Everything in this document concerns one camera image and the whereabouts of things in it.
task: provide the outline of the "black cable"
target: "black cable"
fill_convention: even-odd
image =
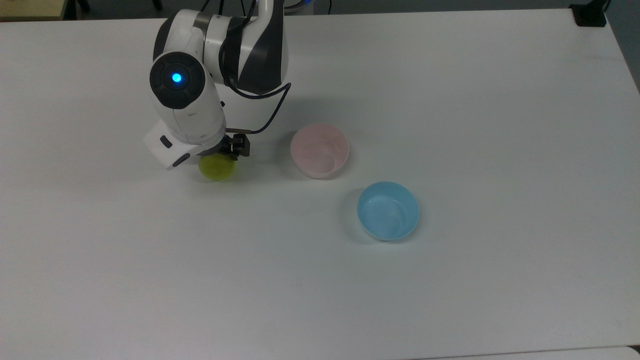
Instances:
[[[240,27],[242,29],[244,29],[244,27],[251,20],[251,16],[253,15],[253,11],[255,9],[255,4],[256,4],[256,0],[253,0],[251,2],[251,7],[249,8],[249,13],[246,14],[246,17],[245,17],[244,21],[240,25]],[[279,94],[281,92],[284,92],[282,94],[281,98],[280,98],[280,101],[278,101],[278,105],[273,110],[273,113],[271,114],[271,117],[269,118],[269,120],[267,120],[267,122],[264,124],[264,126],[262,126],[258,130],[253,130],[253,131],[250,132],[250,134],[259,134],[259,133],[263,132],[267,127],[269,127],[269,125],[271,125],[271,122],[276,117],[276,114],[278,113],[278,110],[280,110],[280,107],[281,107],[282,103],[284,102],[284,99],[287,97],[287,93],[289,93],[289,89],[291,89],[291,83],[287,83],[283,87],[281,87],[279,89],[276,89],[276,90],[273,90],[272,92],[270,92],[268,94],[263,94],[263,95],[245,94],[244,92],[238,90],[238,88],[234,84],[231,83],[231,81],[229,80],[229,78],[226,75],[226,71],[224,69],[224,66],[222,65],[223,62],[224,62],[223,59],[224,59],[224,53],[225,53],[226,46],[227,46],[227,38],[225,38],[224,41],[222,41],[222,44],[220,45],[220,51],[218,53],[218,64],[220,66],[220,74],[222,75],[222,80],[223,80],[224,84],[227,87],[229,87],[231,90],[233,90],[233,92],[235,92],[236,94],[240,95],[241,97],[244,97],[246,99],[251,99],[251,100],[267,99],[268,97],[272,97],[272,96],[277,95],[277,94]]]
[[[273,110],[273,113],[271,114],[271,117],[269,118],[267,123],[264,124],[264,126],[262,126],[260,129],[252,131],[251,134],[259,134],[259,133],[263,132],[267,127],[269,127],[269,125],[271,125],[271,122],[276,117],[276,114],[278,113],[278,110],[280,109],[280,106],[284,102],[284,98],[287,97],[287,92],[289,92],[289,89],[291,88],[291,83],[287,83],[282,88],[285,89],[284,93],[282,94],[282,97],[280,98],[280,101],[278,101],[278,106],[276,106],[275,110]]]
[[[246,17],[244,18],[244,21],[242,21],[242,28],[244,29],[244,27],[251,21],[251,17],[253,16],[253,11],[255,10],[255,0],[251,1],[251,6],[249,7],[249,13],[246,14]]]
[[[200,12],[203,12],[203,11],[207,8],[207,5],[208,5],[208,4],[209,4],[209,0],[206,0],[206,1],[204,2],[204,5],[202,5],[202,9],[200,9]]]

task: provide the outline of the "blue bowl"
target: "blue bowl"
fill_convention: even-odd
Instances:
[[[393,241],[409,235],[420,218],[413,194],[391,182],[375,183],[358,199],[358,218],[364,229],[381,241]]]

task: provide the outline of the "floor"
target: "floor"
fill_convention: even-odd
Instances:
[[[83,19],[139,19],[169,17],[180,9],[201,9],[205,0],[162,0],[163,9],[156,10],[152,0],[88,0],[89,13]],[[205,12],[217,12],[221,0],[210,0]],[[223,14],[242,16],[241,1],[225,1]],[[572,3],[587,0],[332,0],[332,14],[384,12],[440,12],[462,10],[506,10],[533,8],[567,8]],[[316,15],[326,14],[330,0],[316,0]],[[640,88],[640,0],[612,0],[607,18],[616,34],[627,65]]]

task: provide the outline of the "pink bowl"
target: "pink bowl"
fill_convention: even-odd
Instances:
[[[349,156],[347,138],[335,126],[311,124],[291,140],[291,157],[309,177],[324,179],[344,165]]]

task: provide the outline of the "plastic bowl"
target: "plastic bowl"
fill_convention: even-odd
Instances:
[[[415,229],[420,208],[413,194],[404,186],[391,182],[375,183],[360,195],[358,218],[372,237],[393,241]]]
[[[324,179],[347,161],[349,142],[335,126],[311,124],[300,129],[291,140],[291,157],[309,177]]]

